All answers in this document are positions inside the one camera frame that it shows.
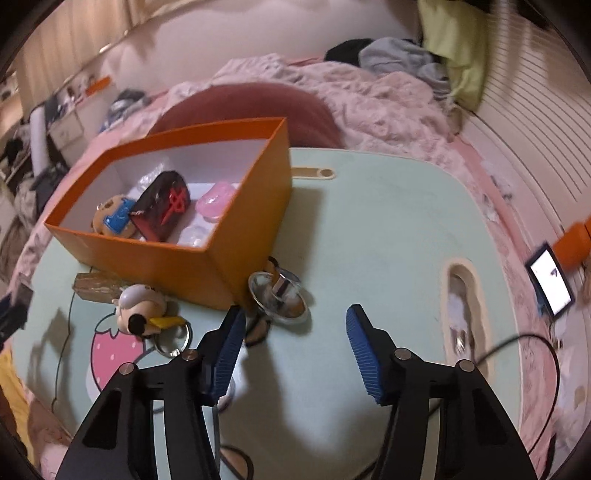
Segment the light green table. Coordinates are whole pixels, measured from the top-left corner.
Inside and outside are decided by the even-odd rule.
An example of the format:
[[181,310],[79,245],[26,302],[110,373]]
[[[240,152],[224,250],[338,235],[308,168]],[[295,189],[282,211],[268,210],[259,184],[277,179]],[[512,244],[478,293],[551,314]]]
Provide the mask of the light green table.
[[[480,212],[443,170],[388,155],[316,149],[292,149],[292,164],[329,167],[337,174],[330,181],[294,181],[273,252],[302,279],[311,322],[297,329],[276,326],[265,343],[248,351],[235,372],[240,394],[221,416],[222,440],[252,457],[258,480],[342,480],[377,455],[388,416],[387,408],[366,395],[350,350],[345,312],[352,303],[363,305],[374,326],[387,330],[398,346],[444,363],[440,272],[447,259],[462,257],[480,275],[494,343],[516,333],[515,320]],[[72,300],[79,271],[87,268],[52,241],[33,279],[27,329],[15,336],[14,348],[19,375],[41,401],[51,404],[57,384],[55,411],[71,432],[91,406],[93,385],[96,389],[89,368],[95,328],[113,310]],[[187,303],[180,304],[180,313],[191,321],[193,346],[224,315]],[[108,331],[109,322],[103,321],[101,331]],[[113,358],[117,365],[120,360],[127,358]],[[163,361],[153,352],[139,364]],[[492,386],[517,424],[517,347],[494,363]],[[160,419],[158,460],[166,478]],[[436,452],[435,434],[428,445]],[[222,471],[224,480],[231,477]]]

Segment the gray clothing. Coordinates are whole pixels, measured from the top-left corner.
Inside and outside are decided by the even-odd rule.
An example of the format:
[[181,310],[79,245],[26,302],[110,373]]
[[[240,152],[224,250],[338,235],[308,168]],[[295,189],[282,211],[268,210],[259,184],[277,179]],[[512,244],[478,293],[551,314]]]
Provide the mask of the gray clothing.
[[359,66],[376,75],[406,72],[428,84],[435,100],[444,100],[451,93],[445,67],[408,40],[385,37],[374,41],[359,53]]

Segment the mouse figurine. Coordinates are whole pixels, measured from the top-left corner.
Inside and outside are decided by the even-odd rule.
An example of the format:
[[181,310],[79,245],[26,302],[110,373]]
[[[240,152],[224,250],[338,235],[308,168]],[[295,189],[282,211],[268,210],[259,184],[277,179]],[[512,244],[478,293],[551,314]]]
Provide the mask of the mouse figurine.
[[182,317],[166,317],[166,298],[147,285],[127,287],[113,304],[119,330],[139,337],[157,335],[186,322]]

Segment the curtain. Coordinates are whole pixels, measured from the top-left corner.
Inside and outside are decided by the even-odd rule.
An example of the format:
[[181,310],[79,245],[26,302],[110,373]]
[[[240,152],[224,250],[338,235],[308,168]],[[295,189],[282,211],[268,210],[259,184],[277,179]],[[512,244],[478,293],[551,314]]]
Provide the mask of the curtain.
[[130,28],[126,0],[65,0],[35,29],[15,60],[24,115]]

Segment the white cabinet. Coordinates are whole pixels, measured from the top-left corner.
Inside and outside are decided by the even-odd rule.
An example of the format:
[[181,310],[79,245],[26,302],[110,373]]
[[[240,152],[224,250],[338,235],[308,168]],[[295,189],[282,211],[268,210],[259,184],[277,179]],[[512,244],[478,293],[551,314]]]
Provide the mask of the white cabinet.
[[111,84],[82,100],[49,128],[51,139],[70,167],[99,134],[107,111],[118,95],[117,87]]

